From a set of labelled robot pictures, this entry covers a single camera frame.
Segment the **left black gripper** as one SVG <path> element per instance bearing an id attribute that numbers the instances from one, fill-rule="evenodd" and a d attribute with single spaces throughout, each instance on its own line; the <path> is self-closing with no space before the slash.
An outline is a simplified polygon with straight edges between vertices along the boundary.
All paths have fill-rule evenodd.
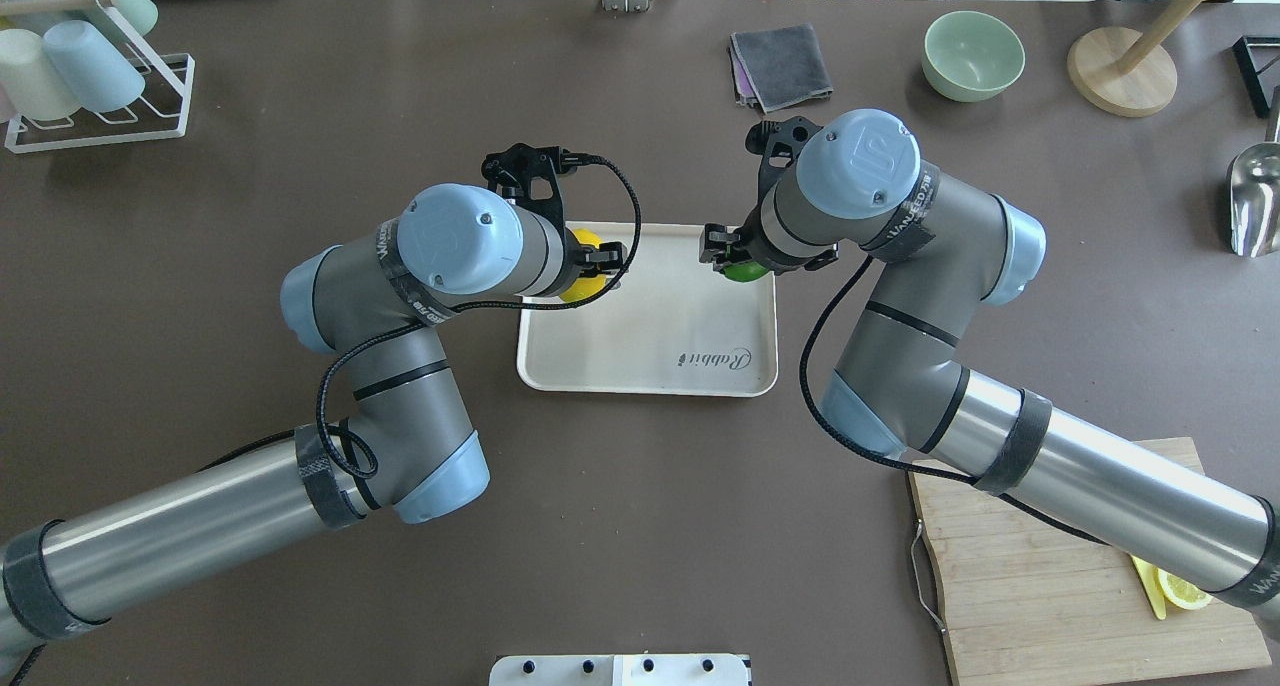
<path id="1" fill-rule="evenodd" d="M 625 266 L 627 247 L 621 241 L 602 244 L 579 244 L 571 250 L 570 262 L 573 280 L 563 294 L 598 294 L 605 291 L 611 276 Z"/>

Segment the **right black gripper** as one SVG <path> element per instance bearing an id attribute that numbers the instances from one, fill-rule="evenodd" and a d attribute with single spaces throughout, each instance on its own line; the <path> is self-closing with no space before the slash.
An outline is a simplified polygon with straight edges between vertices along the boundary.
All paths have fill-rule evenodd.
<path id="1" fill-rule="evenodd" d="M 837 244 L 818 250 L 814 256 L 786 256 L 781 250 L 769 244 L 762 235 L 760 229 L 754 227 L 737 227 L 730 229 L 722 224 L 705 224 L 700 235 L 699 262 L 710 265 L 716 273 L 721 273 L 724 262 L 740 262 L 745 259 L 754 259 L 772 273 L 790 273 L 795 270 L 817 271 L 838 259 Z"/>

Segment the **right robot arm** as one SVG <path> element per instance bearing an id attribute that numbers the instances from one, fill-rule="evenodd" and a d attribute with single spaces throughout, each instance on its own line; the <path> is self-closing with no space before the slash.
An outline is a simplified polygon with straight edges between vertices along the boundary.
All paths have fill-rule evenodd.
<path id="1" fill-rule="evenodd" d="M 803 399 L 828 436 L 919 475 L 928 468 L 905 453 L 932 456 L 933 476 L 1139 557 L 1277 637 L 1271 502 L 957 362 L 977 308 L 1010 302 L 1039 271 L 1047 239 L 1036 218 L 924 161 L 908 125 L 882 109 L 827 125 L 759 122 L 745 147 L 762 161 L 755 207 L 737 229 L 704 227 L 700 262 L 748 282 L 819 270 L 849 243 L 883 265 L 820 399 L 803 348 Z"/>

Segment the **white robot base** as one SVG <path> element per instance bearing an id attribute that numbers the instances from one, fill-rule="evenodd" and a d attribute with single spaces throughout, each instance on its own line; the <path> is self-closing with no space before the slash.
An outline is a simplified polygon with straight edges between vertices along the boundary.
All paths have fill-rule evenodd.
<path id="1" fill-rule="evenodd" d="M 732 653 L 508 655 L 489 685 L 751 685 L 750 657 Z"/>

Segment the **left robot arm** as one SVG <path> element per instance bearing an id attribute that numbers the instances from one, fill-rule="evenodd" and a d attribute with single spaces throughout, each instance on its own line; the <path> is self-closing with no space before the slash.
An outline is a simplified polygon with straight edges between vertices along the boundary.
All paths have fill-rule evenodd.
<path id="1" fill-rule="evenodd" d="M 580 276 L 620 285 L 636 244 L 594 247 L 511 191 L 420 191 L 374 235 L 293 267 L 282 314 L 334 355 L 307 424 L 195 475 L 3 548 L 3 671 L 115 614 L 393 507 L 448 514 L 489 483 L 436 326 L 471 308 L 556 311 Z"/>

